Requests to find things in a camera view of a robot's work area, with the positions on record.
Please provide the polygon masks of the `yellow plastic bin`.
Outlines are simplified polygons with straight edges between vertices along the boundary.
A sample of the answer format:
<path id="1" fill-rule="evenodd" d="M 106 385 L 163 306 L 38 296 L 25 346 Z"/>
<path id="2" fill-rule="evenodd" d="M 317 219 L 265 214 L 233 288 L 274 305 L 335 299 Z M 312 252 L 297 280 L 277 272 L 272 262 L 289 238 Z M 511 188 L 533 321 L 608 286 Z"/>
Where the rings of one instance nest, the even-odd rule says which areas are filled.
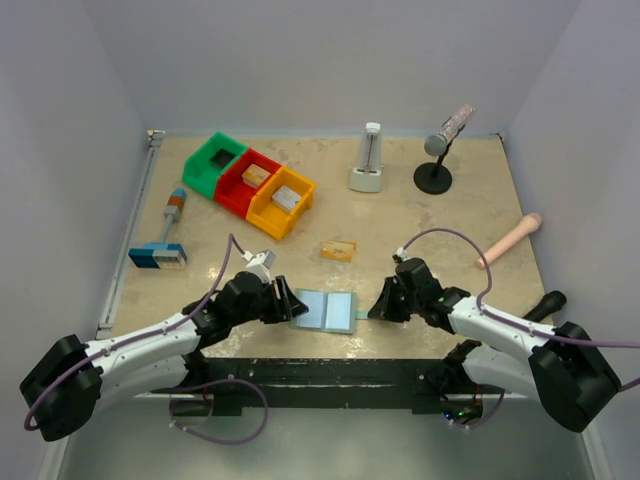
<path id="1" fill-rule="evenodd" d="M 293 231 L 313 204 L 316 184 L 288 167 L 280 167 L 251 199 L 245 219 L 276 240 Z"/>

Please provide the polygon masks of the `card stack in yellow bin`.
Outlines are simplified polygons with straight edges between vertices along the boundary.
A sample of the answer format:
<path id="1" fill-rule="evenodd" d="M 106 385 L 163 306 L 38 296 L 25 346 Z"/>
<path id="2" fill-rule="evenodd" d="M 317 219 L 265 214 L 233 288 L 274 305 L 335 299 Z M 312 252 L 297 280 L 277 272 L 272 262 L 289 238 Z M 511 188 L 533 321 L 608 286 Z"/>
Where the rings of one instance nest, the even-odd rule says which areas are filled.
<path id="1" fill-rule="evenodd" d="M 301 196 L 290 187 L 283 185 L 271 196 L 272 202 L 285 212 L 292 212 L 301 201 Z"/>

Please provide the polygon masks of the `green plastic bin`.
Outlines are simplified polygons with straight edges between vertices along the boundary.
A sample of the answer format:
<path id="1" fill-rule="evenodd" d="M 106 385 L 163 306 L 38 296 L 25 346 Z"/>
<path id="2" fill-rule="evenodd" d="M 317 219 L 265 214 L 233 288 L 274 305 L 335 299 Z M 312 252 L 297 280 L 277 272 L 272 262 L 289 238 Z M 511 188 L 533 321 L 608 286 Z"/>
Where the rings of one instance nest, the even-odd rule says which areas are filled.
<path id="1" fill-rule="evenodd" d="M 220 177 L 248 150 L 248 146 L 216 132 L 185 162 L 182 182 L 212 199 Z"/>

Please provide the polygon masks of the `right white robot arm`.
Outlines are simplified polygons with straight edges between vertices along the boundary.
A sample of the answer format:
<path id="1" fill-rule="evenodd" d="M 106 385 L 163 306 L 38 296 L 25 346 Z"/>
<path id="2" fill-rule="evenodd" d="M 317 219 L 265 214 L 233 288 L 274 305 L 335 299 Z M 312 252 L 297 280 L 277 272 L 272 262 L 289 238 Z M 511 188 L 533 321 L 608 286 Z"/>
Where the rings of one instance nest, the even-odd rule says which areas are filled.
<path id="1" fill-rule="evenodd" d="M 550 327 L 483 309 L 477 297 L 441 286 L 419 258 L 398 260 L 367 313 L 464 337 L 425 378 L 441 397 L 475 384 L 537 401 L 560 426 L 580 433 L 622 391 L 622 383 L 587 332 L 567 322 Z"/>

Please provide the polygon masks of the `black microphone stand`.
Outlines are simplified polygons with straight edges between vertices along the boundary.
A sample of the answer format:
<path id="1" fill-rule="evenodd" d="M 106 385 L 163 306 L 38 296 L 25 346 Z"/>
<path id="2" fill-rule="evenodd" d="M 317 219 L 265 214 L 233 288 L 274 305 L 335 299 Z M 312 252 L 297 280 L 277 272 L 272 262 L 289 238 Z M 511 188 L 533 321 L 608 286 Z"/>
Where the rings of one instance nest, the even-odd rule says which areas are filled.
<path id="1" fill-rule="evenodd" d="M 452 185 L 452 174 L 443 165 L 448 155 L 450 143 L 447 137 L 438 132 L 430 135 L 424 143 L 424 149 L 429 157 L 436 161 L 425 162 L 419 165 L 413 174 L 415 186 L 424 193 L 440 195 L 447 192 Z"/>

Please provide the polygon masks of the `grey glitter microphone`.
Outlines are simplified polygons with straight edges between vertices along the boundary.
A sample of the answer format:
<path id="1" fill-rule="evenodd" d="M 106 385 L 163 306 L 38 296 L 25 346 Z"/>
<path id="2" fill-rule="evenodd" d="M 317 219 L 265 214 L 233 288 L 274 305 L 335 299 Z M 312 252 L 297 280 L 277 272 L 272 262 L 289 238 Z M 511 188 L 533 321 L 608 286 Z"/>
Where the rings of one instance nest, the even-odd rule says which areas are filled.
<path id="1" fill-rule="evenodd" d="M 443 155 L 447 147 L 459 134 L 460 130 L 467 125 L 475 112 L 476 109 L 471 105 L 463 105 L 444 122 L 435 134 L 426 138 L 424 142 L 425 152 L 431 157 Z"/>

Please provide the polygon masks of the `white metronome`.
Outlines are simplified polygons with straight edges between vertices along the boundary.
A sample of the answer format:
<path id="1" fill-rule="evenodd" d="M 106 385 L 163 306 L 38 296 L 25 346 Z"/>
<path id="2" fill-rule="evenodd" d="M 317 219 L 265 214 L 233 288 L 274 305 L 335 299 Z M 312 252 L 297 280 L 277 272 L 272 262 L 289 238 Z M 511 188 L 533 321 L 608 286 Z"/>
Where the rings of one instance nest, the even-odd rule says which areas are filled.
<path id="1" fill-rule="evenodd" d="M 356 165 L 351 168 L 348 188 L 360 193 L 382 190 L 381 125 L 368 122 L 360 142 Z"/>

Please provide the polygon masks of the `toy block hammer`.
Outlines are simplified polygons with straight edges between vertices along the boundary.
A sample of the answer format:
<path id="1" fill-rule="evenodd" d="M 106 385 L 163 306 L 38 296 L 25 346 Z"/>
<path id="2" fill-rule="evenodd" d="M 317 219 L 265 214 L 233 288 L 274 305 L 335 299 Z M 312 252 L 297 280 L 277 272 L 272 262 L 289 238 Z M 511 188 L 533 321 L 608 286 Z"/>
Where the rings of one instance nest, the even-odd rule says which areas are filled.
<path id="1" fill-rule="evenodd" d="M 171 243 L 167 237 L 171 227 L 180 220 L 187 193 L 183 188 L 174 189 L 164 209 L 164 223 L 151 242 L 133 244 L 128 257 L 139 269 L 178 270 L 186 266 L 188 257 L 180 243 Z"/>

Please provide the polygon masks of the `aluminium frame rail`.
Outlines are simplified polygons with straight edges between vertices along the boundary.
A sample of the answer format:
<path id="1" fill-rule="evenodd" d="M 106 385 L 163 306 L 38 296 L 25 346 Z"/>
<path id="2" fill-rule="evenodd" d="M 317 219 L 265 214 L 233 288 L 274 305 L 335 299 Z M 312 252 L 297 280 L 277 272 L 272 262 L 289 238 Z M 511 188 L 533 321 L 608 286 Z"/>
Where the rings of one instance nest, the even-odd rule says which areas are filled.
<path id="1" fill-rule="evenodd" d="M 148 131 L 148 147 L 146 158 L 143 162 L 142 173 L 133 189 L 133 203 L 131 204 L 126 228 L 118 238 L 119 250 L 112 271 L 111 281 L 98 321 L 92 331 L 93 335 L 91 339 L 104 340 L 112 336 L 115 312 L 119 305 L 121 290 L 124 285 L 124 277 L 126 276 L 129 262 L 127 251 L 132 238 L 137 232 L 140 210 L 144 205 L 148 183 L 153 174 L 153 169 L 165 137 L 166 132 L 163 130 Z M 67 444 L 68 438 L 48 444 L 39 470 L 38 479 L 58 478 Z"/>

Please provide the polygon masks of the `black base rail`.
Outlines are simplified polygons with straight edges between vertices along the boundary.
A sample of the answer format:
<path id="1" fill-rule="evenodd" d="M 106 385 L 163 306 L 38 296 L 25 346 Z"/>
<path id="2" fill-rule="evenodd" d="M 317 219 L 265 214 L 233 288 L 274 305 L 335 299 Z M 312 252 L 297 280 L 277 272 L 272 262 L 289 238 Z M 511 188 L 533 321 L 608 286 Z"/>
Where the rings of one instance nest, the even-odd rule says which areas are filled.
<path id="1" fill-rule="evenodd" d="M 250 388 L 209 386 L 211 381 L 244 380 L 258 387 L 268 406 L 306 409 L 399 409 L 414 414 L 438 414 L 440 399 L 469 399 L 475 393 L 495 394 L 495 387 L 477 387 L 465 380 L 445 382 L 435 359 L 311 359 L 205 358 L 189 363 L 185 380 L 166 394 L 206 390 L 213 396 L 216 416 L 239 415 L 263 405 Z"/>

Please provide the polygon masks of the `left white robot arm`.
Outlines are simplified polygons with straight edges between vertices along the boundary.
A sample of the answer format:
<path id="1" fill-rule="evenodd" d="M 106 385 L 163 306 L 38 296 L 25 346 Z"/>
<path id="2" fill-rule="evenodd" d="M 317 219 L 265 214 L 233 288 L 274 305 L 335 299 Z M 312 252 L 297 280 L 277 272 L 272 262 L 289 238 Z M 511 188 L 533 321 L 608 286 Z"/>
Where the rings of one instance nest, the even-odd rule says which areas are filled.
<path id="1" fill-rule="evenodd" d="M 84 426 L 99 409 L 140 393 L 187 387 L 192 357 L 244 323 L 289 322 L 308 313 L 284 276 L 270 282 L 243 271 L 220 290 L 157 324 L 107 340 L 57 340 L 21 381 L 27 431 L 47 442 Z"/>

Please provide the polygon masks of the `green card holder wallet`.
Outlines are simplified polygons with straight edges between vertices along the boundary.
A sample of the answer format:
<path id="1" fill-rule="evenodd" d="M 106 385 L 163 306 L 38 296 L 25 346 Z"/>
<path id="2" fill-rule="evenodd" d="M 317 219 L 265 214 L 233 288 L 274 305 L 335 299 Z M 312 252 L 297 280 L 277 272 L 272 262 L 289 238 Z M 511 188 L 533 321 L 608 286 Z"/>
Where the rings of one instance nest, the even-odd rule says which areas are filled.
<path id="1" fill-rule="evenodd" d="M 358 320 L 367 320 L 367 312 L 358 308 L 355 292 L 297 289 L 296 297 L 308 312 L 290 321 L 294 329 L 351 335 Z"/>

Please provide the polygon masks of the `black item in green bin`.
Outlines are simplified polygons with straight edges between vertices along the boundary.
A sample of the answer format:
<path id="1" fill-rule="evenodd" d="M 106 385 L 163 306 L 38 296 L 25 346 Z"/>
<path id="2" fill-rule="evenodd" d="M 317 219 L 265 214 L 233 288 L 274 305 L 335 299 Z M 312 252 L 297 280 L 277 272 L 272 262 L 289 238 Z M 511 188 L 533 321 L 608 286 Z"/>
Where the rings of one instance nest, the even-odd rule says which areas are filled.
<path id="1" fill-rule="evenodd" d="M 226 149 L 220 149 L 210 158 L 210 163 L 214 167 L 224 170 L 234 160 L 234 158 L 234 153 L 229 152 Z"/>

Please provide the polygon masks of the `card stack in red bin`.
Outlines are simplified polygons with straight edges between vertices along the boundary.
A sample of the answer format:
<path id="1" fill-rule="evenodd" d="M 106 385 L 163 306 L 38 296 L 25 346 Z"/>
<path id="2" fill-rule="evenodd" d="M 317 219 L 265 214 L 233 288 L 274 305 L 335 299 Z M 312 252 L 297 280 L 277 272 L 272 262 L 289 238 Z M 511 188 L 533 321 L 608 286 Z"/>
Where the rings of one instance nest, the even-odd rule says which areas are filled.
<path id="1" fill-rule="evenodd" d="M 242 173 L 242 180 L 246 185 L 254 189 L 258 189 L 270 175 L 271 173 L 268 170 L 260 167 L 259 165 L 251 164 Z"/>

